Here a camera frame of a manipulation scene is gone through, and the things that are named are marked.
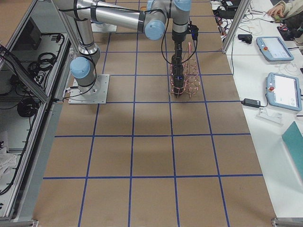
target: teal folder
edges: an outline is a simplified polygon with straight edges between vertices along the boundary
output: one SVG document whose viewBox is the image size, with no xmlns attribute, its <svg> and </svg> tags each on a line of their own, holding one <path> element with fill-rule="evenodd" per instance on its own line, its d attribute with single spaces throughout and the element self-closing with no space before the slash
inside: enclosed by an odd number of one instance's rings
<svg viewBox="0 0 303 227">
<path fill-rule="evenodd" d="M 282 135 L 282 139 L 303 179 L 303 136 L 295 122 Z"/>
</svg>

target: power adapter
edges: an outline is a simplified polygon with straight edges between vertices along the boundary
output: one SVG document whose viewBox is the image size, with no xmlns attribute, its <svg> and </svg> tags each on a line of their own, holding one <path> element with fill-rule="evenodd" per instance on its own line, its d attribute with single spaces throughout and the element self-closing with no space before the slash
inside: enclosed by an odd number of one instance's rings
<svg viewBox="0 0 303 227">
<path fill-rule="evenodd" d="M 245 99 L 243 99 L 243 101 L 241 101 L 241 103 L 243 105 L 251 106 L 251 107 L 255 107 L 255 108 L 260 108 L 261 107 L 261 104 L 260 104 L 259 100 L 245 98 Z"/>
</svg>

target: tablet screen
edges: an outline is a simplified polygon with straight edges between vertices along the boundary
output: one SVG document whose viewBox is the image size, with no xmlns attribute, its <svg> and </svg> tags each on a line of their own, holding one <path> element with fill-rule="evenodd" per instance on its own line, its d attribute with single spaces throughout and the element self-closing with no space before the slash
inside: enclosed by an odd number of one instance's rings
<svg viewBox="0 0 303 227">
<path fill-rule="evenodd" d="M 299 107 L 296 80 L 275 75 L 275 102 L 283 105 Z"/>
<path fill-rule="evenodd" d="M 289 54 L 277 38 L 262 38 L 273 58 L 289 58 Z"/>
</svg>

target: human hand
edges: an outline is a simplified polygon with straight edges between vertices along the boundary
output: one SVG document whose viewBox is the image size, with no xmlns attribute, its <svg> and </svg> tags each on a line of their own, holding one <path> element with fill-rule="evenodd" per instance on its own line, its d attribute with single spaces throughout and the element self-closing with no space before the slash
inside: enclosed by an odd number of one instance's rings
<svg viewBox="0 0 303 227">
<path fill-rule="evenodd" d="M 269 16 L 279 15 L 280 17 L 284 17 L 283 6 L 282 5 L 277 5 L 277 6 L 273 7 L 273 8 L 271 8 L 269 11 L 267 11 L 267 14 Z"/>
</svg>

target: tablet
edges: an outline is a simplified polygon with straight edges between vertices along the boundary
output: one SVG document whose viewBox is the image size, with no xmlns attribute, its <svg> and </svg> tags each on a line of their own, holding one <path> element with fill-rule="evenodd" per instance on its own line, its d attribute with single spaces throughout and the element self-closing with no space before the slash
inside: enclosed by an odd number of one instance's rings
<svg viewBox="0 0 303 227">
<path fill-rule="evenodd" d="M 268 61 L 292 61 L 293 55 L 280 37 L 257 37 L 257 45 Z"/>
<path fill-rule="evenodd" d="M 271 72 L 266 78 L 268 103 L 289 110 L 301 111 L 299 79 Z"/>
</svg>

